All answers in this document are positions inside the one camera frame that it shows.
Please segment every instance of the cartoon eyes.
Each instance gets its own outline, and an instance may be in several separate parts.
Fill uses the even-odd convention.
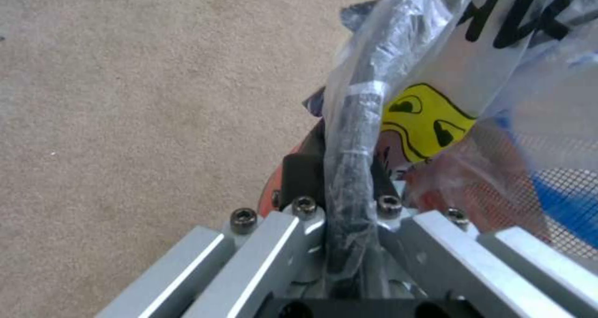
[[[391,113],[421,113],[421,100],[419,97],[408,95],[393,103],[388,109]]]
[[[465,130],[446,120],[435,120],[433,127],[436,141],[442,148],[449,145],[455,139],[455,136],[457,136],[457,139],[461,139],[465,135]]]

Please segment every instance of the hex bolt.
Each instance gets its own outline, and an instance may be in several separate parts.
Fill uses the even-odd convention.
[[[296,197],[295,200],[293,200],[291,207],[293,215],[301,220],[309,220],[313,218],[314,215],[316,215],[316,209],[318,209],[316,201],[312,197],[306,195]]]
[[[467,218],[465,212],[454,207],[449,207],[444,216],[464,231],[467,230],[467,226],[470,224],[470,220]]]
[[[280,208],[280,190],[272,191],[271,201],[272,207],[274,207],[275,210]]]
[[[251,233],[258,222],[258,214],[252,209],[246,207],[235,209],[230,214],[230,228],[233,232],[245,235]]]
[[[378,197],[378,215],[382,218],[396,218],[402,209],[401,199],[394,195],[380,195]]]

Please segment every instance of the yellow sticker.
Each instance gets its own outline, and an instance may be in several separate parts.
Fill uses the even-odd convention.
[[[382,131],[399,133],[405,158],[416,163],[463,139],[475,122],[439,91],[418,84],[384,107]]]

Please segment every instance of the beige carpet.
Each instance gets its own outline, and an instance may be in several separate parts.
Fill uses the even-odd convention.
[[[255,207],[342,1],[0,0],[0,316],[91,316]]]

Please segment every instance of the clear plastic bag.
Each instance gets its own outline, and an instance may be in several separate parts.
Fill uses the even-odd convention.
[[[380,0],[328,78],[325,280],[334,297],[385,296],[385,275],[361,273],[365,256],[373,264],[380,258],[370,166],[383,105],[436,56],[468,2]]]
[[[598,171],[597,4],[378,0],[345,18],[355,34],[307,105],[326,124],[331,295],[384,296],[384,275],[360,271],[379,249],[374,153],[420,209],[465,208],[482,231],[519,225],[557,247],[559,235],[595,244],[598,198],[579,181]],[[578,216],[563,220],[565,207]]]

